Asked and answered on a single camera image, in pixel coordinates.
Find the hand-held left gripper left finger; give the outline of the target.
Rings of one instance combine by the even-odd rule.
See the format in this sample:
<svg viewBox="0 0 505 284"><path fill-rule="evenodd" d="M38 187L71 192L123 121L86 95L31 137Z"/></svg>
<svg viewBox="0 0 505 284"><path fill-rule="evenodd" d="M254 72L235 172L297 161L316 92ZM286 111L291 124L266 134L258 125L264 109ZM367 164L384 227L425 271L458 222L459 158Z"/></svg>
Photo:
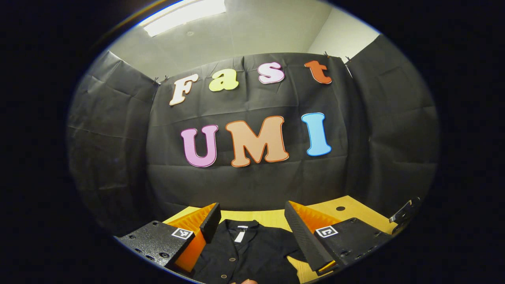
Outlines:
<svg viewBox="0 0 505 284"><path fill-rule="evenodd" d="M191 274L220 220L220 204L212 203L168 223L151 221L116 240L162 267Z"/></svg>

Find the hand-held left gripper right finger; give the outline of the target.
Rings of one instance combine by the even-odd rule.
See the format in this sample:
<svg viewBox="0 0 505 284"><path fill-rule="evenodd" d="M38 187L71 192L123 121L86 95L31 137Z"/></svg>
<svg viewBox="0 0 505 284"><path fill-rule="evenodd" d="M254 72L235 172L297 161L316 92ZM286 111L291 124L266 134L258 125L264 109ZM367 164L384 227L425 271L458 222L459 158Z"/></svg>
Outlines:
<svg viewBox="0 0 505 284"><path fill-rule="evenodd" d="M387 234L359 218L338 220L296 202L284 216L310 269L321 276L348 267L390 241Z"/></svg>

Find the black buttoned garment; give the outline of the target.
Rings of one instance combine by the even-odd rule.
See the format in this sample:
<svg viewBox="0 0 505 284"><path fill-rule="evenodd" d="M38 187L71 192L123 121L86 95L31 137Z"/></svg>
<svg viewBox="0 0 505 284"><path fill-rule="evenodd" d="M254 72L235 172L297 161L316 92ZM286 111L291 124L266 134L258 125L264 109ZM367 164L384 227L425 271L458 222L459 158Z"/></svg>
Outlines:
<svg viewBox="0 0 505 284"><path fill-rule="evenodd" d="M292 232L256 220L225 219L195 264L192 278L204 284L301 284L289 258L305 262Z"/></svg>

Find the black backdrop cloth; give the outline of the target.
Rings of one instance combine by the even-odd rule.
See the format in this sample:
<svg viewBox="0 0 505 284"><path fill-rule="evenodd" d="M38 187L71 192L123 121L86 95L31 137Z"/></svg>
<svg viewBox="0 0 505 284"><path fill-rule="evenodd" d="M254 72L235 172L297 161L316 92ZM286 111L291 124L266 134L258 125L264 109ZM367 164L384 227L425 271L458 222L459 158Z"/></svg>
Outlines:
<svg viewBox="0 0 505 284"><path fill-rule="evenodd" d="M346 64L250 54L163 83L106 51L67 125L78 192L115 235L213 202L264 211L351 196L391 217L426 196L440 143L427 84L383 35Z"/></svg>

